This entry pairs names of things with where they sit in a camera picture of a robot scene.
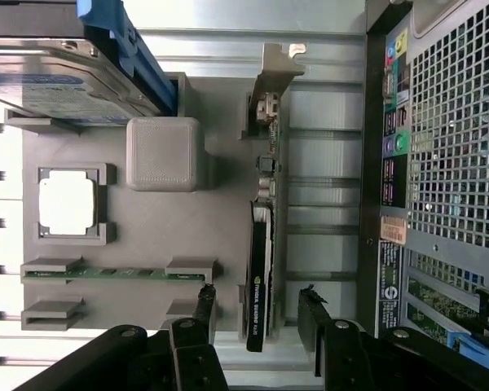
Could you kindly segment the blue disk caddy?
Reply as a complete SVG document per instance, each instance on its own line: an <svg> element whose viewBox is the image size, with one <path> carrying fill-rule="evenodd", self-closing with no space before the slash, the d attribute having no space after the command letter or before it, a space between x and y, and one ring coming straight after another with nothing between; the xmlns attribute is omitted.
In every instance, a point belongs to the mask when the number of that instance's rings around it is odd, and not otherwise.
<svg viewBox="0 0 489 391"><path fill-rule="evenodd" d="M131 22L122 0L76 0L85 39L123 72L160 113L178 111L177 87L163 72Z"/></svg>

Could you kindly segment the black open PC case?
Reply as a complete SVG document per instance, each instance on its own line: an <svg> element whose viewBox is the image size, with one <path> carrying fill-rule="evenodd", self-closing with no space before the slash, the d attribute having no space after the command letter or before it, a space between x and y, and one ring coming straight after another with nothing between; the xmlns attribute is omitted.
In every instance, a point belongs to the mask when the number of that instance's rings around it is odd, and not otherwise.
<svg viewBox="0 0 489 391"><path fill-rule="evenodd" d="M357 318L489 342L489 0L367 0Z"/></svg>

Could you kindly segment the silver CPU chip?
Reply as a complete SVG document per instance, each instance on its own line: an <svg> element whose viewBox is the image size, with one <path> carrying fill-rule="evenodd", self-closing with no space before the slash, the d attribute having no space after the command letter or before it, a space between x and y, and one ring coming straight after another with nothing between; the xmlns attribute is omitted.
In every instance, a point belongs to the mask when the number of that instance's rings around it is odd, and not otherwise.
<svg viewBox="0 0 489 391"><path fill-rule="evenodd" d="M82 170L51 170L39 183L39 224L49 235L85 235L95 224L95 182Z"/></svg>

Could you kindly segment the blue case latch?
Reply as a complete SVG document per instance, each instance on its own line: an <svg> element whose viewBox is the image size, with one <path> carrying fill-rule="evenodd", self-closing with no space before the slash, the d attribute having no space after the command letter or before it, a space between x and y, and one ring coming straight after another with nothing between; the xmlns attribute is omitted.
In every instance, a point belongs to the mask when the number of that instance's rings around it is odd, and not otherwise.
<svg viewBox="0 0 489 391"><path fill-rule="evenodd" d="M463 332L448 332L447 347L489 369L489 342Z"/></svg>

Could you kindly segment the grey printed parts rack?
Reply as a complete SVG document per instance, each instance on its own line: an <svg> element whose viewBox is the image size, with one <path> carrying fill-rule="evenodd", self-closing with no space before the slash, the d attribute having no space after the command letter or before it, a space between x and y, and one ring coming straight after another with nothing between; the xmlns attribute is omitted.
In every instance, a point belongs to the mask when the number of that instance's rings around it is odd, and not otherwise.
<svg viewBox="0 0 489 391"><path fill-rule="evenodd" d="M141 117L79 135L24 132L20 280L25 331L156 329L216 289L210 325L242 336L241 289L250 251L256 160L267 145L246 138L253 81L180 75L177 117ZM51 170L95 182L95 224L85 235L49 235L39 222L39 183ZM27 279L27 271L78 266L164 269L204 282Z"/></svg>

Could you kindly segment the green RAM stick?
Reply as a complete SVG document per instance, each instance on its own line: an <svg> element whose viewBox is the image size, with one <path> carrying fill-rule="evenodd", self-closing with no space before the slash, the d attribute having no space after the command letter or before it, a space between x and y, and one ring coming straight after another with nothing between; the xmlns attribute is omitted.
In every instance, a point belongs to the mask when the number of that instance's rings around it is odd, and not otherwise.
<svg viewBox="0 0 489 391"><path fill-rule="evenodd" d="M109 280L151 280L151 281L194 281L204 282L205 276L200 274L167 273L164 269L139 269L139 268L97 268L78 266L66 271L27 271L27 279L62 280L70 282L79 279L109 279Z"/></svg>

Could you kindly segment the silver hard disk drive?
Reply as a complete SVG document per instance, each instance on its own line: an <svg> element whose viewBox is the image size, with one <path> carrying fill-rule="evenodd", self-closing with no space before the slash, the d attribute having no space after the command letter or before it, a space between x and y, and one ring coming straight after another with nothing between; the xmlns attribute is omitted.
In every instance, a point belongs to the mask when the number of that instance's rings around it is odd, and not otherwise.
<svg viewBox="0 0 489 391"><path fill-rule="evenodd" d="M124 125L159 110L84 39L0 37L0 103L79 126Z"/></svg>

